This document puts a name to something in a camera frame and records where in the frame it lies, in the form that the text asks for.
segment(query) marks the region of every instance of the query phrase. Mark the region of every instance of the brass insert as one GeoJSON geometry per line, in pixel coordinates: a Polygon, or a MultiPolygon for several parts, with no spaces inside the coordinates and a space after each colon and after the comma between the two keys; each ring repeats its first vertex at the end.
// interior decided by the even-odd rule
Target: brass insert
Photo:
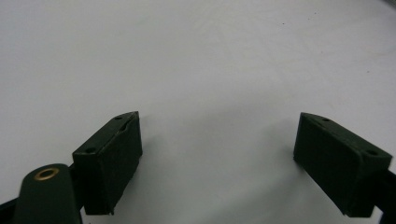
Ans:
{"type": "Polygon", "coordinates": [[[35,180],[42,181],[42,180],[51,179],[54,176],[56,176],[58,173],[59,173],[58,168],[50,167],[50,168],[47,168],[47,169],[44,169],[44,170],[38,172],[35,175],[35,180]]]}

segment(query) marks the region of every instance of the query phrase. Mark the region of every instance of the white backdrop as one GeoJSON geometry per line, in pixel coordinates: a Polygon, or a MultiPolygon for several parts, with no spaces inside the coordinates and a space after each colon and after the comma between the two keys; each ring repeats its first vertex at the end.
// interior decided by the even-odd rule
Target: white backdrop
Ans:
{"type": "Polygon", "coordinates": [[[0,203],[138,110],[135,177],[87,224],[377,223],[343,217],[292,151],[304,111],[396,155],[395,37],[381,0],[3,0],[0,203]]]}

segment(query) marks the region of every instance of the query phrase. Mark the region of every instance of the mounting hole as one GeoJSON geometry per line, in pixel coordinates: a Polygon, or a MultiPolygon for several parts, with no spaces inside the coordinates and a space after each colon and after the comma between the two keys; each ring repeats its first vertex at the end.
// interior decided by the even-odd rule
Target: mounting hole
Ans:
{"type": "Polygon", "coordinates": [[[378,156],[378,153],[376,151],[373,150],[367,150],[366,151],[368,154],[372,155],[372,156],[378,156]]]}
{"type": "Polygon", "coordinates": [[[89,148],[85,149],[86,153],[93,153],[94,151],[96,151],[96,148],[94,148],[94,147],[89,147],[89,148]]]}
{"type": "Polygon", "coordinates": [[[35,180],[43,181],[51,179],[59,173],[59,169],[55,167],[44,169],[35,175],[35,180]]]}

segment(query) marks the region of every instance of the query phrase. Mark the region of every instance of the white surface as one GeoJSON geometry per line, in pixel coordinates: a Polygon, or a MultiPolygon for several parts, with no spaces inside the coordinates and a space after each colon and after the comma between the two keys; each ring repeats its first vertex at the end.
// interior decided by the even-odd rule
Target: white surface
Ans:
{"type": "Polygon", "coordinates": [[[396,155],[395,36],[380,0],[3,0],[0,202],[138,110],[138,171],[87,224],[377,223],[343,217],[292,150],[304,111],[396,155]]]}

